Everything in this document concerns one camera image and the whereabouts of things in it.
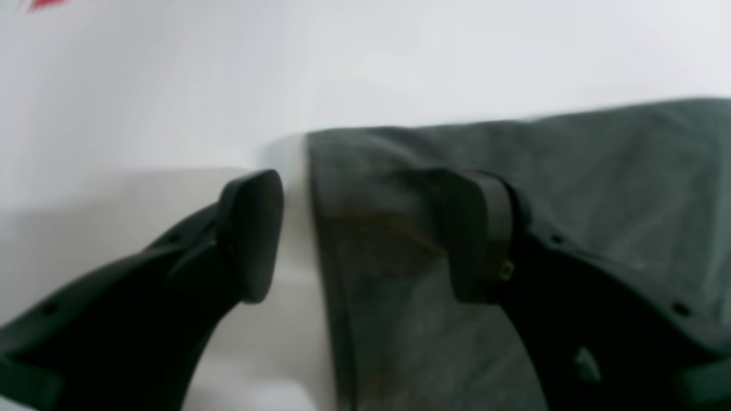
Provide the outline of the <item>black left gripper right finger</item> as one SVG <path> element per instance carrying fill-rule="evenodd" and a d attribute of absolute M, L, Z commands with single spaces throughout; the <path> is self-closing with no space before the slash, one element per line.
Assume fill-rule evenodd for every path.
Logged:
<path fill-rule="evenodd" d="M 450 281 L 499 306 L 551 410 L 728 410 L 729 328 L 593 255 L 483 172 L 437 172 Z"/>

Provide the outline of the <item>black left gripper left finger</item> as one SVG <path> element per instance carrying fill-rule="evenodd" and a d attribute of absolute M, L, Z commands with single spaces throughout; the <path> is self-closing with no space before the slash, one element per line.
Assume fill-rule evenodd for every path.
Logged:
<path fill-rule="evenodd" d="M 284 218 L 277 171 L 2 326 L 1 391 L 36 410 L 180 410 L 217 325 L 271 289 Z"/>

